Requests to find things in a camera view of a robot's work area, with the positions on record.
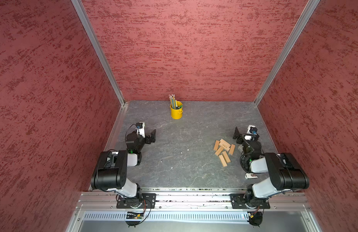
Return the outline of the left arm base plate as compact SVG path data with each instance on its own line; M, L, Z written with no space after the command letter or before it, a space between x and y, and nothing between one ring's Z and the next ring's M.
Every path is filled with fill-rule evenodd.
M139 197L124 198L118 196L117 209L153 209L155 208L157 194L155 193L142 193Z

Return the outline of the small white adapter box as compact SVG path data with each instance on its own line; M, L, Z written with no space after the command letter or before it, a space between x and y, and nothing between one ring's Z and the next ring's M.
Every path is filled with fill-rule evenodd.
M245 178L246 179L257 179L258 176L256 174L254 174L254 173L246 173Z

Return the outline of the bundle of coloured pencils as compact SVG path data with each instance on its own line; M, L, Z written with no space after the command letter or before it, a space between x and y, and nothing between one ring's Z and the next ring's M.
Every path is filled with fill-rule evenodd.
M177 109L177 101L174 94L169 95L170 105L172 109Z

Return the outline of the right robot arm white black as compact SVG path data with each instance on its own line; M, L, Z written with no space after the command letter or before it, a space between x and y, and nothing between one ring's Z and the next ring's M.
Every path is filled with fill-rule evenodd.
M309 178L291 153L265 153L259 142L257 128L248 127L248 132L241 134L235 128L233 139L241 151L240 165L245 177L267 173L265 180L251 184L244 193L230 194L233 209L269 209L269 198L288 191L308 189Z

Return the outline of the aluminium front rail frame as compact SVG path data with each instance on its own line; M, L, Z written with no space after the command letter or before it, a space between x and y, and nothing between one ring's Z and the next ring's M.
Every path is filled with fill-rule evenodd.
M116 194L102 191L83 192L66 229L80 231L86 221L136 221L247 224L258 214L297 215L309 232L321 228L302 192L277 194L269 198L270 209L233 209L230 194L244 193L243 188L143 188L142 193L157 194L153 209L117 209Z

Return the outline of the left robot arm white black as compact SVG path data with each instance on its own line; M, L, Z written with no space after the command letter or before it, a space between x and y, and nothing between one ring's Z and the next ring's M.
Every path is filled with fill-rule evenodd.
M143 135L136 129L125 136L125 150L108 150L100 153L91 178L93 190L116 194L116 207L121 209L145 209L155 207L156 194L143 194L139 184L127 178L127 168L141 164L144 145L155 143L156 130Z

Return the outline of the yellow metal bucket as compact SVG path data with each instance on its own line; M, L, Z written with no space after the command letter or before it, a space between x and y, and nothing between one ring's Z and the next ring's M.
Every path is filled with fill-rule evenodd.
M172 105L170 105L170 112L171 112L171 117L173 119L180 119L182 118L183 115L183 109L182 109L183 105L182 102L177 101L177 108L173 108Z

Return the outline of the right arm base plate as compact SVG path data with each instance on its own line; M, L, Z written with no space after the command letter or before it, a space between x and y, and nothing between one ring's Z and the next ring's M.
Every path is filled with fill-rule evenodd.
M246 194L230 194L230 202L233 209L270 209L270 204L267 199L259 199L253 196L246 196Z

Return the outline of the wooden block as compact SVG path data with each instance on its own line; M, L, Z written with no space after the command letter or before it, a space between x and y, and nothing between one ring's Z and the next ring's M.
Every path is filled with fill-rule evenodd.
M236 146L234 144L231 145L230 150L229 150L229 155L233 155L234 151L235 151Z
M228 142L226 142L224 139L220 140L219 146L223 147L224 150L226 150L226 151L229 151L231 148L231 145Z
M216 150L216 152L215 152L215 155L216 156L219 156L221 153L222 153L222 151L224 150L224 147L223 146L219 146L219 148Z
M230 163L230 162L231 162L231 160L230 160L230 158L229 158L229 156L228 156L228 154L227 154L226 151L223 151L223 152L222 152L222 155L223 155L224 160L226 161L226 163Z
M220 143L220 141L216 140L215 145L214 145L214 149L213 149L214 151L217 151L219 149L219 143Z
M227 166L227 162L226 162L224 156L223 156L223 155L219 155L218 157L219 157L219 159L220 159L220 161L221 161L221 163L222 163L222 166L223 166L223 167L226 167L226 166Z

